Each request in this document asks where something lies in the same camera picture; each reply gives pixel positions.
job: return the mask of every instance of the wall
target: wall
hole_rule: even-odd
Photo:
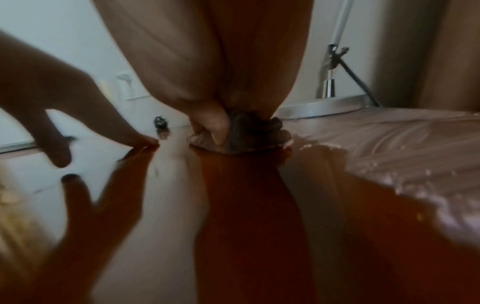
[[[319,70],[341,3],[316,0],[305,58],[287,103],[315,98]],[[410,98],[442,3],[356,0],[342,40],[351,48],[345,60],[384,103],[403,105]],[[173,125],[187,123],[185,116],[151,98],[120,100],[115,76],[130,67],[89,0],[2,0],[0,29],[102,80],[109,87],[115,107],[138,130],[151,128],[157,115],[167,116]],[[361,93],[343,71],[339,70],[335,77],[337,95]],[[90,134],[82,124],[61,113],[49,114],[66,135]],[[0,112],[0,144],[29,138],[16,121]]]

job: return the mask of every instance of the reflective brown surface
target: reflective brown surface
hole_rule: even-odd
[[[428,205],[345,173],[342,151],[296,138],[228,157],[189,132],[156,151],[80,140],[60,170],[1,160],[18,199],[0,209],[0,302],[478,301],[477,250],[440,235]]]

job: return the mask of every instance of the tabletop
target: tabletop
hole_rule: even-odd
[[[157,149],[78,140],[64,169],[0,160],[0,301],[477,302],[478,247],[436,206],[349,173],[347,149],[313,139],[325,124],[286,123],[292,147],[235,157],[189,147],[183,127]]]

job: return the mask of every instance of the small dark object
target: small dark object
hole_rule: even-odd
[[[169,128],[169,123],[162,116],[155,117],[153,123],[158,130],[165,130]]]

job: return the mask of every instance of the brown curtain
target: brown curtain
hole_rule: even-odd
[[[480,0],[447,4],[414,105],[480,111]]]

